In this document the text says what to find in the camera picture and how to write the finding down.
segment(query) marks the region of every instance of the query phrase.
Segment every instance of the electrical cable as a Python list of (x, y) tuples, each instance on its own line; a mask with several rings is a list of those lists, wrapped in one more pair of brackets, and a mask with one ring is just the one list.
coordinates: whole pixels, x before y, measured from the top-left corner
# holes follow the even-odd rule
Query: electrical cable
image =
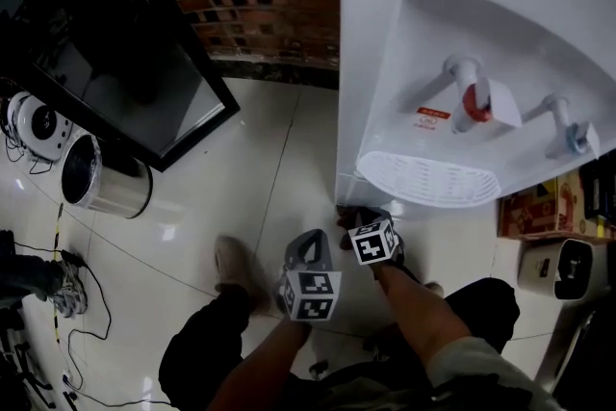
[(24, 244), (21, 244), (20, 242), (16, 242), (15, 240), (13, 240), (13, 243), (19, 246), (23, 246), (24, 248), (31, 248), (32, 250), (38, 250), (39, 252), (51, 252), (51, 253), (57, 252), (57, 250), (51, 250), (49, 248), (34, 248), (33, 246), (24, 245)]
[[(52, 252), (52, 253), (55, 253), (55, 252), (59, 251), (57, 249), (51, 250), (51, 249), (48, 249), (48, 248), (35, 248), (33, 246), (29, 246), (29, 245), (26, 245), (26, 244), (20, 244), (19, 242), (14, 242), (14, 243), (16, 245), (23, 246), (25, 248), (31, 248), (32, 250), (38, 250), (38, 251), (41, 251), (41, 252)], [(72, 355), (72, 353), (70, 351), (70, 342), (71, 342), (72, 335), (75, 334), (75, 333), (84, 334), (84, 335), (93, 336), (93, 337), (95, 337), (96, 339), (98, 339), (100, 341), (107, 341), (107, 338), (109, 337), (109, 330), (111, 329), (111, 326), (112, 326), (112, 312), (111, 312), (111, 310), (109, 310), (109, 305), (107, 305), (107, 300), (105, 299), (105, 294), (103, 293), (103, 287), (101, 286), (100, 282), (98, 281), (98, 278), (94, 275), (94, 272), (92, 272), (92, 269), (90, 269), (90, 266), (88, 266), (88, 264), (86, 264), (86, 262), (81, 257), (75, 255), (74, 253), (68, 252), (67, 250), (60, 250), (60, 253), (61, 253), (62, 258), (63, 258), (63, 260), (65, 262), (68, 262), (69, 264), (72, 264), (72, 265), (76, 266), (77, 268), (85, 268), (85, 269), (88, 270), (88, 272), (91, 274), (92, 278), (96, 282), (96, 285), (98, 286), (98, 290), (100, 291), (100, 296), (101, 296), (101, 298), (103, 300), (103, 305), (105, 305), (105, 310), (107, 310), (107, 315), (109, 316), (109, 321), (107, 322), (107, 328), (105, 329), (105, 335), (104, 336), (100, 336), (98, 334), (94, 334), (93, 332), (89, 332), (89, 331), (85, 331), (85, 330), (80, 330), (80, 329), (72, 329), (68, 333), (68, 338), (67, 338), (68, 356), (70, 358), (70, 361), (72, 361), (73, 366), (75, 367), (75, 370), (79, 374), (79, 378), (81, 379), (81, 381), (79, 382), (78, 386), (74, 386), (73, 384), (71, 384), (68, 381), (68, 377), (66, 375), (64, 375), (63, 376), (63, 383), (64, 383), (64, 385), (66, 385), (69, 389), (71, 389), (75, 393), (79, 394), (80, 396), (83, 396), (84, 398), (91, 399), (94, 402), (98, 402), (100, 405), (105, 406), (105, 407), (109, 407), (109, 408), (118, 408), (118, 407), (130, 406), (130, 405), (133, 405), (133, 404), (141, 404), (141, 403), (164, 404), (166, 406), (173, 407), (173, 405), (170, 402), (166, 402), (165, 400), (149, 400), (149, 399), (141, 399), (141, 400), (135, 400), (135, 401), (129, 401), (129, 402), (122, 402), (121, 404), (106, 404), (105, 402), (103, 402), (101, 400), (98, 400), (97, 398), (93, 398), (92, 396), (89, 396), (88, 394), (85, 394), (85, 393), (83, 393), (81, 391), (82, 387), (84, 386), (84, 376), (82, 375), (81, 371), (79, 370), (79, 366), (75, 362), (75, 359), (73, 358), (73, 355)]]
[(32, 167), (30, 168), (30, 174), (31, 175), (42, 175), (44, 173), (48, 173), (49, 171), (51, 171), (51, 167), (53, 166), (52, 162), (49, 162), (49, 168), (48, 169), (44, 169), (43, 171), (32, 171), (33, 169), (35, 169), (35, 167), (39, 164), (39, 157), (37, 156), (37, 160), (35, 161), (35, 163), (32, 165)]
[[(19, 149), (19, 147), (16, 145), (13, 139), (11, 139), (11, 141), (13, 141), (13, 147), (9, 146), (9, 136), (5, 135), (4, 139), (5, 139), (5, 151), (7, 151), (7, 158), (9, 159), (11, 163), (17, 163), (21, 158), (23, 158), (24, 152), (21, 149)], [(17, 158), (16, 160), (12, 160), (11, 156), (9, 155), (9, 149), (10, 150), (17, 149), (17, 151), (19, 152), (19, 158)]]
[[(72, 389), (72, 386), (70, 385), (70, 383), (68, 383), (66, 378), (64, 378), (64, 383), (68, 385), (69, 388)], [(132, 400), (130, 402), (122, 402), (121, 404), (105, 404), (104, 402), (98, 400), (97, 398), (88, 396), (88, 394), (84, 394), (81, 391), (78, 391), (76, 389), (72, 389), (72, 390), (75, 391), (80, 396), (83, 396), (84, 398), (92, 399), (94, 402), (98, 402), (100, 405), (105, 406), (105, 407), (124, 407), (124, 406), (130, 406), (132, 404), (141, 404), (142, 402), (146, 402), (148, 404), (164, 404), (166, 406), (173, 407), (170, 402), (166, 402), (165, 400), (148, 400), (148, 399)]]

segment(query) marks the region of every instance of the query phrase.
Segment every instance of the tiled floor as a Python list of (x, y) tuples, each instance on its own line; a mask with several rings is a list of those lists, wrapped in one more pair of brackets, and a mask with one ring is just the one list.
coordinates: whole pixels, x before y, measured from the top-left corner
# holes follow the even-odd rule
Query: tiled floor
[[(336, 160), (338, 92), (269, 82), (227, 80), (242, 111), (164, 174), (155, 172), (150, 206), (132, 220), (66, 208), (61, 246), (80, 252), (103, 285), (114, 320), (106, 342), (73, 337), (86, 378), (84, 390), (107, 402), (135, 398), (167, 400), (157, 375), (170, 338), (187, 318), (216, 295), (212, 248), (217, 235), (242, 239), (261, 263), (269, 283), (284, 248), (295, 236), (322, 228), (343, 294), (332, 322), (313, 331), (294, 371), (323, 358), (335, 370), (370, 358), (360, 336), (391, 320), (369, 270), (337, 247), (332, 202)], [(50, 248), (62, 200), (59, 172), (29, 175), (23, 160), (11, 164), (0, 152), (0, 228), (24, 244)], [(494, 205), (440, 219), (398, 221), (409, 264), (446, 293), (480, 277), (516, 286), (517, 243), (496, 238)], [(61, 320), (61, 348), (54, 341), (50, 304), (30, 296), (25, 315), (47, 376), (61, 390), (66, 337), (73, 327), (102, 333), (107, 323), (91, 276), (88, 312)], [(535, 376), (551, 339), (560, 304), (517, 290), (522, 316), (504, 355)], [(244, 354), (272, 330), (280, 315), (255, 318), (244, 333)], [(60, 406), (64, 400), (57, 399)], [(149, 409), (147, 404), (134, 409)], [(79, 409), (104, 409), (81, 399)]]

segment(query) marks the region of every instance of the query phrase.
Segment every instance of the white appliance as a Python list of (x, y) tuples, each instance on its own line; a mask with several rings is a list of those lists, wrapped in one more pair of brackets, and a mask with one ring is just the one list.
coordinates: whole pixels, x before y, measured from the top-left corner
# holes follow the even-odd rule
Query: white appliance
[(9, 103), (6, 129), (13, 146), (31, 161), (55, 163), (62, 157), (73, 124), (27, 91)]
[(336, 198), (480, 205), (616, 148), (616, 0), (342, 0)]

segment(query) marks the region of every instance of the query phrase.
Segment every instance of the shoe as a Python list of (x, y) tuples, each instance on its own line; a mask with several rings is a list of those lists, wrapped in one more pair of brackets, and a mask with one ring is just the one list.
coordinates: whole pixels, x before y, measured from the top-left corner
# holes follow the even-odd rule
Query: shoe
[(56, 309), (63, 317), (82, 315), (88, 310), (88, 295), (79, 279), (79, 269), (65, 261), (58, 266), (63, 271), (62, 287), (51, 297)]
[(445, 290), (439, 283), (430, 282), (425, 283), (424, 286), (428, 288), (433, 294), (438, 295), (440, 298), (445, 297)]
[(268, 293), (254, 279), (250, 270), (250, 254), (242, 242), (232, 237), (219, 236), (215, 244), (215, 260), (218, 283), (214, 287), (221, 292), (225, 285), (239, 285), (250, 297), (251, 312), (265, 312), (269, 308)]

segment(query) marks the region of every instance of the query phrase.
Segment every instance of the small white box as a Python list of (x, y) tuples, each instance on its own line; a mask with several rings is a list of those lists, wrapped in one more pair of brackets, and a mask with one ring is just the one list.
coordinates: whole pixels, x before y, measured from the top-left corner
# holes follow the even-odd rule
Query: small white box
[(349, 230), (348, 235), (357, 260), (362, 265), (390, 259), (399, 244), (398, 236), (388, 219)]
[(292, 321), (329, 321), (340, 294), (342, 273), (289, 270), (283, 296)]

